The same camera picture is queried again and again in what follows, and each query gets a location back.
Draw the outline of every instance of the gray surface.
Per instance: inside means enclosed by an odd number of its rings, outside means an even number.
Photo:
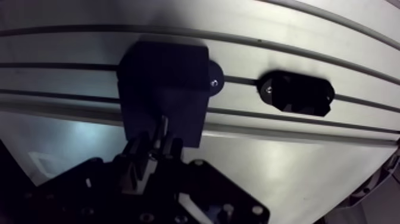
[[[88,158],[110,161],[123,128],[0,112],[0,138],[39,184]],[[352,144],[204,136],[185,161],[204,158],[271,210],[271,224],[310,224],[366,180],[395,150]]]

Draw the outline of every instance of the bolt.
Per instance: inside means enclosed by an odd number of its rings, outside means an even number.
[[[151,213],[142,213],[140,216],[139,216],[139,220],[141,221],[141,222],[145,222],[145,223],[151,223],[151,222],[153,222],[154,221],[154,215],[153,214],[151,214]]]
[[[233,210],[235,209],[231,204],[224,204],[222,209],[228,214],[228,216],[231,216],[233,213]]]
[[[251,210],[254,214],[257,216],[261,215],[264,211],[264,209],[260,206],[254,206],[253,209]]]
[[[218,81],[216,79],[214,79],[213,81],[211,81],[210,84],[212,87],[216,87],[216,86],[218,86]]]
[[[176,216],[175,217],[175,222],[179,224],[184,224],[187,223],[189,219],[186,216]]]
[[[195,165],[196,165],[196,166],[201,166],[201,165],[203,165],[203,160],[195,160]]]
[[[271,87],[271,86],[268,86],[267,89],[265,89],[265,91],[266,91],[268,94],[271,94],[271,93],[272,93],[272,87]]]

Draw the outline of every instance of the screw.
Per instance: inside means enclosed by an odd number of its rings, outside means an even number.
[[[213,81],[211,81],[210,84],[212,87],[216,87],[216,86],[218,86],[218,81],[216,79],[214,79]]]
[[[271,87],[271,86],[268,86],[267,89],[265,89],[265,91],[266,91],[268,94],[271,94],[271,93],[272,93],[272,87]]]
[[[139,220],[140,220],[141,222],[151,223],[151,222],[154,221],[154,215],[151,214],[151,213],[142,213],[142,214],[139,216]]]
[[[261,215],[264,211],[264,209],[260,206],[254,206],[253,209],[251,210],[254,214],[257,216]]]
[[[176,216],[175,217],[175,222],[179,224],[184,224],[187,223],[189,219],[186,216]]]
[[[201,165],[203,165],[203,160],[195,160],[195,165],[196,165],[196,166],[201,166]]]

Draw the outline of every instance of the black component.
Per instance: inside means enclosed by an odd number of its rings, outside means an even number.
[[[184,146],[198,148],[210,98],[209,70],[218,78],[209,63],[205,46],[136,42],[117,69],[126,139],[143,131],[152,136],[166,116],[169,131]]]
[[[161,146],[154,147],[159,140]],[[182,140],[171,133],[153,141],[142,133],[112,162],[90,159],[39,187],[15,188],[4,202],[18,205],[10,213],[14,223],[200,223],[178,202],[182,193],[214,223],[268,223],[266,207],[207,162],[184,164],[182,148]],[[139,192],[150,158],[157,160],[157,168]]]
[[[324,79],[288,71],[271,71],[257,81],[261,99],[280,111],[325,116],[335,97],[332,85]]]

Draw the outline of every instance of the mounting hole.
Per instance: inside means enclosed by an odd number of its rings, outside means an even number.
[[[264,211],[264,209],[261,206],[253,206],[251,211],[256,214],[257,216],[261,215]]]
[[[140,216],[139,216],[139,220],[141,221],[141,222],[144,222],[144,223],[151,223],[151,222],[153,222],[154,221],[154,215],[153,214],[151,214],[151,213],[142,213]]]

